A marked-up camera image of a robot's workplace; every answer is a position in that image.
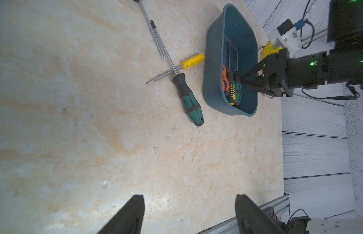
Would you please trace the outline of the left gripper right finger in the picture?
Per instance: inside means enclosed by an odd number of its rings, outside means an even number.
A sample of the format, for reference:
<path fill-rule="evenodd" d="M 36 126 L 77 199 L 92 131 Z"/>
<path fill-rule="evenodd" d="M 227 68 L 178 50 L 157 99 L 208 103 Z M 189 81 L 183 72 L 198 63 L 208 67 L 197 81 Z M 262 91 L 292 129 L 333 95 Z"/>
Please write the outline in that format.
<path fill-rule="evenodd" d="M 275 219 L 275 209 L 266 206 L 261 210 L 247 195 L 237 195 L 236 219 L 240 234 L 285 234 L 285 223 Z"/>

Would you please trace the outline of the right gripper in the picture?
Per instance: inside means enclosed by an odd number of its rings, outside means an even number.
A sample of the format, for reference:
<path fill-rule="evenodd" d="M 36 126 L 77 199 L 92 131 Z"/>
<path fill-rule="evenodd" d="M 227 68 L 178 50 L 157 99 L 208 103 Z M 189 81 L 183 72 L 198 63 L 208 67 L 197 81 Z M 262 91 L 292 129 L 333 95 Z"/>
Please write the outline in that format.
<path fill-rule="evenodd" d="M 269 54 L 247 73 L 241 76 L 241 81 L 266 80 L 265 88 L 257 87 L 247 82 L 242 84 L 251 90 L 266 94 L 272 98 L 292 97 L 294 90 L 288 86 L 288 49 L 280 49 L 278 53 Z"/>

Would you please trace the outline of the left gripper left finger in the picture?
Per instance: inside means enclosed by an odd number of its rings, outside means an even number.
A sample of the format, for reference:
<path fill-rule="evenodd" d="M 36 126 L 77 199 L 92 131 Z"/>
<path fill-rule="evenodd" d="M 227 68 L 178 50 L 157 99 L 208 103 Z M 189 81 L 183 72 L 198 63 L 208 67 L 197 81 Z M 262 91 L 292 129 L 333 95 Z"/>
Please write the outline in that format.
<path fill-rule="evenodd" d="M 140 234 L 144 213 L 143 195 L 134 195 L 98 234 Z"/>

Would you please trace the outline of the green handle screwdriver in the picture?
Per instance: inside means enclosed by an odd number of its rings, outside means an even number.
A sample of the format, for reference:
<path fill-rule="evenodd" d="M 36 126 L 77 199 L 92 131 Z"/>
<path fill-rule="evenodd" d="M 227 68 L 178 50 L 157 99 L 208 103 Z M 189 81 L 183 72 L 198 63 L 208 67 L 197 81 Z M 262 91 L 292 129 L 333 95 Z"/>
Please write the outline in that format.
<path fill-rule="evenodd" d="M 235 107 L 239 107 L 241 100 L 242 100 L 242 86 L 241 86 L 241 82 L 240 82 L 240 76 L 241 73 L 238 71 L 238 50 L 236 50 L 236 69 L 235 72 L 233 73 L 233 79 L 235 82 L 235 88 L 236 88 L 236 102 L 234 104 Z"/>
<path fill-rule="evenodd" d="M 162 47 L 162 49 L 164 49 L 164 52 L 166 53 L 166 56 L 173 68 L 173 72 L 175 73 L 175 76 L 173 77 L 172 82 L 175 84 L 175 86 L 179 92 L 179 96 L 183 103 L 183 107 L 184 107 L 186 114 L 189 116 L 189 118 L 193 121 L 193 123 L 196 126 L 202 126 L 204 124 L 204 117 L 203 117 L 202 109 L 201 109 L 200 104 L 195 99 L 193 92 L 188 87 L 188 85 L 185 81 L 185 73 L 178 73 L 178 71 L 174 65 L 174 62 L 158 32 L 158 29 L 157 29 L 154 21 L 150 20 L 150 24 L 151 24 L 152 28 L 155 30 L 155 35 L 158 36 L 158 38 L 160 39 L 161 47 Z"/>

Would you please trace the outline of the orange screwdriver small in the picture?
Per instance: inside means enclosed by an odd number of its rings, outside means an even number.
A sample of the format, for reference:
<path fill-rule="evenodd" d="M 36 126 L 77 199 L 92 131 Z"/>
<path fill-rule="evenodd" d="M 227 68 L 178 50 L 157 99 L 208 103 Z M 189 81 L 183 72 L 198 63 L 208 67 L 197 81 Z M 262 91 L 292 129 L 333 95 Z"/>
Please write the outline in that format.
<path fill-rule="evenodd" d="M 226 67 L 222 66 L 222 88 L 226 97 L 229 96 L 229 81 L 226 77 Z"/>

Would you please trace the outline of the yellow handle screwdriver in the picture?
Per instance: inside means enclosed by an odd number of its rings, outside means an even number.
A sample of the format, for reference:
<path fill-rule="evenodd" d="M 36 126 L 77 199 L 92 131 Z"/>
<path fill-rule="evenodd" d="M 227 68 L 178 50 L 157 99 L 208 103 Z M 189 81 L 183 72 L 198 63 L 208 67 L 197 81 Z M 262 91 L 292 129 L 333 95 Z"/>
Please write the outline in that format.
<path fill-rule="evenodd" d="M 191 67 L 193 67 L 193 66 L 195 66 L 195 65 L 197 65 L 199 63 L 202 63 L 204 60 L 205 60 L 204 54 L 197 54 L 197 55 L 195 55 L 193 57 L 188 58 L 185 61 L 182 61 L 181 65 L 176 67 L 176 70 L 177 71 L 179 71 L 181 69 L 187 70 L 188 68 L 191 68 Z M 162 79 L 164 77 L 167 77 L 167 76 L 169 76 L 169 75 L 171 75 L 173 73 L 174 73 L 173 70 L 169 70 L 169 71 L 167 71 L 165 73 L 162 73 L 161 75 L 153 78 L 152 80 L 148 81 L 146 84 L 154 83 L 154 82 L 156 82 L 156 81 L 158 81 L 158 80 L 160 80 L 160 79 Z"/>

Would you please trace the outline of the black handle long screwdriver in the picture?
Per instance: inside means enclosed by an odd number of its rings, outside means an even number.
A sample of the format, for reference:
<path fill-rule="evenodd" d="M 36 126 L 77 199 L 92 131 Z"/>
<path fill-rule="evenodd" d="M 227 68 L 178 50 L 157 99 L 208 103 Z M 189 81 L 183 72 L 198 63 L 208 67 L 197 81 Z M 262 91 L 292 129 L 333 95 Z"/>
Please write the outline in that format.
<path fill-rule="evenodd" d="M 157 49 L 158 49 L 158 51 L 159 51 L 159 53 L 160 53 L 161 59 L 162 59 L 162 60 L 165 60 L 165 56 L 164 56 L 163 51 L 162 51 L 162 49 L 161 49 L 161 47 L 160 47 L 160 43 L 159 43 L 159 41 L 158 41 L 158 39 L 157 39 L 157 37 L 156 37 L 156 35 L 155 35 L 154 29 L 153 29 L 153 27 L 152 27 L 152 25 L 151 25 L 151 22 L 150 22 L 150 18 L 149 18 L 149 16 L 148 16 L 147 12 L 146 12 L 146 9 L 145 9 L 145 7 L 144 7 L 144 5 L 143 5 L 142 1 L 141 1 L 141 0 L 134 0 L 134 2 L 136 2 L 136 3 L 138 3 L 138 4 L 140 5 L 140 7 L 141 7 L 141 9 L 142 9 L 142 11 L 143 11 L 143 14 L 144 14 L 144 16 L 145 16 L 146 22 L 147 22 L 147 24 L 148 24 L 148 26 L 149 26 L 149 28 L 150 28 L 150 31 L 151 31 L 152 37 L 153 37 L 153 39 L 154 39 L 154 41 L 155 41 L 156 47 L 157 47 Z"/>

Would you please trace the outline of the black yellow copper-shaft screwdriver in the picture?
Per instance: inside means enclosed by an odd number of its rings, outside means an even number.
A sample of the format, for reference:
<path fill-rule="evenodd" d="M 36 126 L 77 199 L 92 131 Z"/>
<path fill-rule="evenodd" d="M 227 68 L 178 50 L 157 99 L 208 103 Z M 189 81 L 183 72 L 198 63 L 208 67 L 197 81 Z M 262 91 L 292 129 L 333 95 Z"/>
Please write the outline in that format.
<path fill-rule="evenodd" d="M 236 84 L 233 80 L 233 72 L 231 71 L 230 62 L 230 43 L 227 42 L 227 64 L 226 78 L 228 80 L 229 94 L 227 96 L 229 103 L 234 106 L 236 104 Z"/>

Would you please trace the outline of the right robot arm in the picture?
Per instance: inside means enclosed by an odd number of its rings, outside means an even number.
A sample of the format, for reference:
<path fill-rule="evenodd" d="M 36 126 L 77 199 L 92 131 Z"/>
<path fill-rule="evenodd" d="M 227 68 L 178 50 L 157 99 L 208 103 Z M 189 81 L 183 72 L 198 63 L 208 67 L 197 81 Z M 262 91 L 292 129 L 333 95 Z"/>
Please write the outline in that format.
<path fill-rule="evenodd" d="M 344 83 L 356 100 L 363 90 L 363 1 L 331 1 L 328 26 L 303 37 L 302 28 L 309 24 L 303 18 L 297 23 L 286 20 L 269 35 L 276 53 L 263 58 L 240 77 L 248 89 L 270 97 L 291 97 L 295 89 L 303 93 L 320 85 Z M 309 46 L 319 36 L 334 43 L 333 49 L 300 58 L 295 52 Z"/>

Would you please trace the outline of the teal storage box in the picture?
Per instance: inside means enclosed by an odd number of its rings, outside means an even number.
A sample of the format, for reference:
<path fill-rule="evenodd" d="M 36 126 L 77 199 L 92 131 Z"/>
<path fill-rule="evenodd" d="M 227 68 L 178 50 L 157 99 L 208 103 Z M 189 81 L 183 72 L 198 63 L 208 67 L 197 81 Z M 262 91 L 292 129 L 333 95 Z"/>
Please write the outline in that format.
<path fill-rule="evenodd" d="M 233 4 L 226 4 L 207 32 L 203 94 L 213 109 L 230 116 L 255 115 L 258 93 L 242 86 L 238 107 L 231 105 L 223 90 L 223 69 L 230 66 L 244 75 L 258 63 L 254 31 Z"/>

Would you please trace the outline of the yellow banana bunch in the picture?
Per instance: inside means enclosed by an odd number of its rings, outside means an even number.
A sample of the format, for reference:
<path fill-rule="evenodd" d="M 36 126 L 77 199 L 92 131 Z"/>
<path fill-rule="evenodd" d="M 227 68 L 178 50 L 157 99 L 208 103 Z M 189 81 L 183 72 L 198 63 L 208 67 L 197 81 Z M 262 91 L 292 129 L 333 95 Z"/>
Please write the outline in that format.
<path fill-rule="evenodd" d="M 268 55 L 270 54 L 274 54 L 274 53 L 278 53 L 280 50 L 282 49 L 282 47 L 278 47 L 277 49 L 275 49 L 273 47 L 273 45 L 271 44 L 271 42 L 268 42 L 264 48 L 263 48 L 263 51 L 262 51 L 262 58 L 265 58 L 267 57 Z"/>

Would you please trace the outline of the aluminium front rail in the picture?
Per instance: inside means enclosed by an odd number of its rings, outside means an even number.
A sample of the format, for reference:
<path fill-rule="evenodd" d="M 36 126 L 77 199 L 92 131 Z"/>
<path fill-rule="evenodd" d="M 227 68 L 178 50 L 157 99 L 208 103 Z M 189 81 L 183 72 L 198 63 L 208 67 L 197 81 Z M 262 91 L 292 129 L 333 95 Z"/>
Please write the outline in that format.
<path fill-rule="evenodd" d="M 201 231 L 201 233 L 285 234 L 289 204 L 289 195 L 287 194 L 259 207 L 247 195 L 237 195 L 235 200 L 236 216 Z"/>

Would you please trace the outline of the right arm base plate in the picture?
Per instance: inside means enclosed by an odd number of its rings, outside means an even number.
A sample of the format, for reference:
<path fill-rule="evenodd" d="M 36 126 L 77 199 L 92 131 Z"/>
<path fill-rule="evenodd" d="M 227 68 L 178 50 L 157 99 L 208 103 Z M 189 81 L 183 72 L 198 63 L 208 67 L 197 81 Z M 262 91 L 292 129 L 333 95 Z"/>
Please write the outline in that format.
<path fill-rule="evenodd" d="M 308 216 L 294 217 L 287 222 L 286 233 L 287 234 L 309 234 L 306 230 L 308 222 L 311 218 Z"/>

